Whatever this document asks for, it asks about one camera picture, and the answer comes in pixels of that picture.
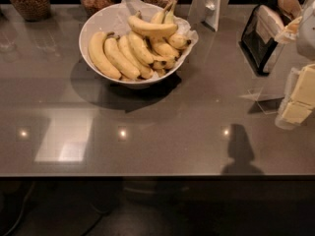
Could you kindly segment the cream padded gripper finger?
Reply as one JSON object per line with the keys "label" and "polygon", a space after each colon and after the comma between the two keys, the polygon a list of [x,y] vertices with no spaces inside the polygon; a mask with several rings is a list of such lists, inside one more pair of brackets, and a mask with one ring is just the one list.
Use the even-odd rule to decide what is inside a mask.
{"label": "cream padded gripper finger", "polygon": [[288,102],[282,112],[281,117],[290,124],[299,125],[312,113],[313,109],[299,102]]}
{"label": "cream padded gripper finger", "polygon": [[315,107],[315,64],[302,68],[290,97],[293,101]]}

